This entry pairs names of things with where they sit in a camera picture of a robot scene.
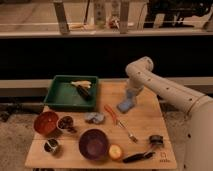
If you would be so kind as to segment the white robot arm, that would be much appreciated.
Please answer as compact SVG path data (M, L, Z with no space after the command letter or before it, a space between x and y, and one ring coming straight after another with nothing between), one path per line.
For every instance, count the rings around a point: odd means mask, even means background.
M185 146L183 171L213 171L213 98L152 73L145 56L126 66L129 88L147 87L191 120Z

